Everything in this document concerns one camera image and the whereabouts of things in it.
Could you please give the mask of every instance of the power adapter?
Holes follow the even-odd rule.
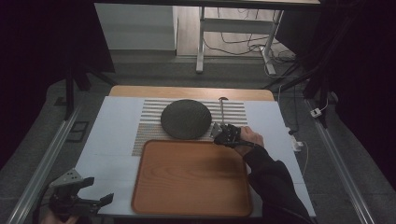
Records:
[[[313,109],[311,110],[311,115],[314,118],[317,118],[321,115],[321,111],[319,110],[319,108]]]

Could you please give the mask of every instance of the black plate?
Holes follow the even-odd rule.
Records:
[[[209,109],[194,100],[174,101],[161,114],[163,129],[172,137],[184,140],[201,137],[211,122]]]

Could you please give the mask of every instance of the brown tray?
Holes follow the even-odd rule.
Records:
[[[234,150],[199,141],[147,141],[137,174],[136,213],[245,217],[246,165]]]

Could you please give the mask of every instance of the gray carpet floor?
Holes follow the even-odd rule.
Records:
[[[201,75],[195,74],[193,58],[149,54],[113,55],[113,61],[116,74],[108,75],[121,85],[259,89],[272,81],[265,75],[263,62],[260,59],[207,58],[205,59],[204,73]],[[276,71],[281,74],[287,67],[287,64],[277,64]],[[76,165],[99,108],[111,89],[108,84],[97,77],[89,75],[89,78],[92,82],[90,91],[76,90],[77,100],[83,99],[83,107],[75,122],[75,128],[67,136],[67,140],[49,173],[47,182]],[[292,88],[282,92],[280,96],[275,94],[275,98],[279,99],[285,124],[293,130],[297,128],[295,116],[297,113],[299,132],[295,134],[295,137],[298,141],[303,141],[308,145],[308,150],[305,147],[302,152],[296,154],[296,157],[303,170],[307,152],[309,153],[304,180],[317,213],[317,222],[320,224],[361,223],[318,134],[315,122],[309,115],[302,97],[303,88],[304,83],[296,87],[295,94]],[[65,106],[62,104],[64,95],[65,88],[62,81],[49,88],[47,102],[35,124],[8,164],[1,170],[0,223],[7,222],[35,168],[62,123],[65,113]],[[395,191],[361,143],[337,117],[334,112],[334,100],[331,99],[330,102],[327,115],[329,132],[361,190],[376,223],[395,223]],[[81,125],[86,126],[85,133],[78,131]],[[94,222],[99,223],[100,219],[96,219]],[[25,223],[31,223],[31,215],[26,218]],[[107,217],[105,223],[113,223],[113,219]]]

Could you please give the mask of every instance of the desk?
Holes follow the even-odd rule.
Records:
[[[315,216],[300,168],[291,147],[290,137],[283,123],[277,102],[269,91],[173,88],[173,87],[133,87],[116,86],[104,100],[87,143],[76,165],[83,176],[94,176],[93,186],[82,189],[79,197],[97,198],[114,192],[114,201],[103,207],[99,214],[112,217],[152,217],[137,214],[130,203],[134,190],[140,156],[134,155],[136,139],[147,108],[152,101],[155,107],[168,105],[180,98],[190,98],[217,109],[220,96],[225,96],[234,104],[238,103],[246,111],[247,125],[264,136],[266,148],[275,160],[285,162],[292,177],[297,195],[300,197],[311,217]],[[219,115],[213,115],[212,121],[219,121]],[[250,217],[262,215],[262,200],[253,189],[250,190],[253,212]]]

